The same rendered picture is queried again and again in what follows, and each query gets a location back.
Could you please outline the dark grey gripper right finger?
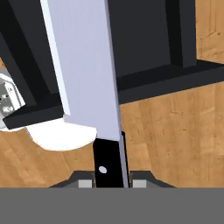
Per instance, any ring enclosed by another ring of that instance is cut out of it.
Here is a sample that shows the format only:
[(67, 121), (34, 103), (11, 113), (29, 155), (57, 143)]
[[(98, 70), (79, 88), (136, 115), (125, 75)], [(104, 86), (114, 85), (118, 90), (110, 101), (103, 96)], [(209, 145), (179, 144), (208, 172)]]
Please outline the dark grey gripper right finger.
[(173, 185), (155, 178), (151, 171), (132, 171), (129, 180), (131, 188), (173, 188)]

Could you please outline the knife with black handle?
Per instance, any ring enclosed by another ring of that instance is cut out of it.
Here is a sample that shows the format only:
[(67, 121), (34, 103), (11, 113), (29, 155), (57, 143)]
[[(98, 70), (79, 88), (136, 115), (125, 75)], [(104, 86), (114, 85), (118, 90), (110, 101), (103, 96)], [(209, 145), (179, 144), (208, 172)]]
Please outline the knife with black handle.
[(64, 121), (96, 128), (95, 184), (129, 187), (108, 0), (40, 0)]

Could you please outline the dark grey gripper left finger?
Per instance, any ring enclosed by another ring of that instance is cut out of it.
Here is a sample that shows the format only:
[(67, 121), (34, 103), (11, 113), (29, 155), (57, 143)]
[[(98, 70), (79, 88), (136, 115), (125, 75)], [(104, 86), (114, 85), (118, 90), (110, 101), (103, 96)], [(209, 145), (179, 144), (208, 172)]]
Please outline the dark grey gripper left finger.
[(74, 171), (71, 176), (52, 187), (68, 187), (68, 188), (94, 188), (95, 173), (93, 171)]

